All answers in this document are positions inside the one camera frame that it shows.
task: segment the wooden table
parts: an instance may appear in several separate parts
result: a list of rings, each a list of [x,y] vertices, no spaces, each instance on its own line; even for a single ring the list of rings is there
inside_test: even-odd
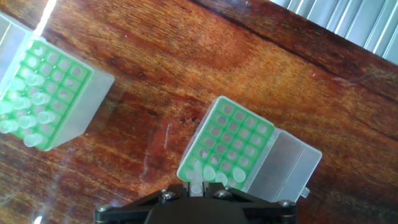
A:
[[[46,3],[0,10],[34,28]],[[116,82],[87,134],[50,152],[1,136],[0,223],[91,223],[180,182],[220,95],[323,153],[300,223],[398,220],[398,67],[382,58],[258,0],[58,0],[44,37]]]

